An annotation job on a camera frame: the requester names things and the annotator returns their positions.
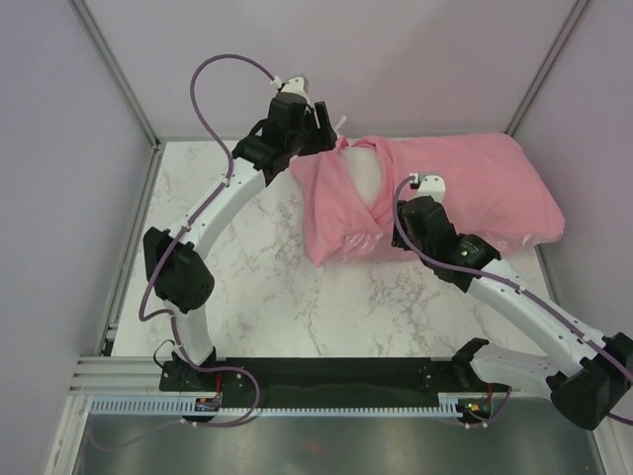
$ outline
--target crumpled pink cloth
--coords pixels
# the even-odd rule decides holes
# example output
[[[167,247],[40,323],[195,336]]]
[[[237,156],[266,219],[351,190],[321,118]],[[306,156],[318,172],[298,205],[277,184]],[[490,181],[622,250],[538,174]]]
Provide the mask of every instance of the crumpled pink cloth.
[[[395,141],[367,137],[353,146],[376,151],[383,170],[381,190],[366,207],[336,148],[294,158],[290,170],[304,196],[306,254],[327,260],[405,260],[391,247],[394,190],[410,173],[439,173],[442,204],[457,233],[477,235],[501,253],[561,237],[565,219],[521,146],[504,134],[470,134]],[[405,188],[402,199],[414,190]]]

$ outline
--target black cable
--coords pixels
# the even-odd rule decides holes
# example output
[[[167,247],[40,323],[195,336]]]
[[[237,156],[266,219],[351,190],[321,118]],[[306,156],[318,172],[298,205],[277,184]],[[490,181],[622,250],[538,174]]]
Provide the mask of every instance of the black cable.
[[[164,369],[164,366],[163,366],[162,364],[160,364],[160,363],[158,362],[158,360],[156,359],[156,353],[158,353],[158,351],[160,350],[160,348],[162,348],[162,347],[163,347],[163,345],[164,345],[167,341],[169,341],[169,342],[170,342],[170,343],[174,346],[174,348],[176,347],[176,342],[175,342],[173,339],[168,338],[168,339],[166,339],[163,343],[161,343],[161,344],[158,346],[158,348],[156,349],[156,351],[154,352],[154,354],[151,356],[151,359],[153,359],[153,360],[154,360],[154,363],[156,363],[156,366],[158,366],[160,369]]]

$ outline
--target marble table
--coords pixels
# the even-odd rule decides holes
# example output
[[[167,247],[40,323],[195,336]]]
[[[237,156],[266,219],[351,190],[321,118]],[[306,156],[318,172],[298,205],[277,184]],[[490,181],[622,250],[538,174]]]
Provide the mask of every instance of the marble table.
[[[214,142],[170,142],[145,228],[167,228],[225,168]],[[542,354],[500,314],[440,282],[417,260],[315,267],[303,250],[302,206],[286,171],[241,210],[212,249],[206,262],[216,289],[207,312],[220,356],[451,356],[474,336]],[[508,261],[545,290],[533,249]],[[113,355],[152,355],[171,337],[167,318],[137,319],[144,286],[139,249]],[[158,308],[152,296],[148,309]],[[158,354],[170,349],[164,345]]]

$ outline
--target pink cloth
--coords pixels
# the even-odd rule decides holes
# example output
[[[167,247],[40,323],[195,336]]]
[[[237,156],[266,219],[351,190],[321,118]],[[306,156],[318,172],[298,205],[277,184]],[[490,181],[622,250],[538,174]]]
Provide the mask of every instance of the pink cloth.
[[[368,137],[354,144],[376,151],[383,183],[368,209],[340,151],[298,157],[290,170],[304,195],[306,254],[327,260],[394,260],[412,253],[391,248],[395,187],[410,173],[439,173],[442,204],[457,233],[477,235],[507,253],[560,238],[563,215],[520,145],[504,134],[471,134],[394,141]],[[414,191],[406,188],[404,199]]]

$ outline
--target pink fabric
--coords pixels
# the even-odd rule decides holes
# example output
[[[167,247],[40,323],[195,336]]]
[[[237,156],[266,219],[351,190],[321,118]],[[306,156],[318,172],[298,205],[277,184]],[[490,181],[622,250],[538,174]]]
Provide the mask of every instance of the pink fabric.
[[[298,157],[290,170],[304,195],[306,254],[327,260],[394,260],[410,252],[391,248],[395,187],[410,173],[439,173],[443,205],[458,233],[485,239],[501,253],[560,238],[563,215],[520,145],[504,134],[471,134],[393,141],[368,137],[354,144],[376,151],[383,184],[369,209],[362,202],[340,151]],[[404,192],[409,199],[414,191]]]

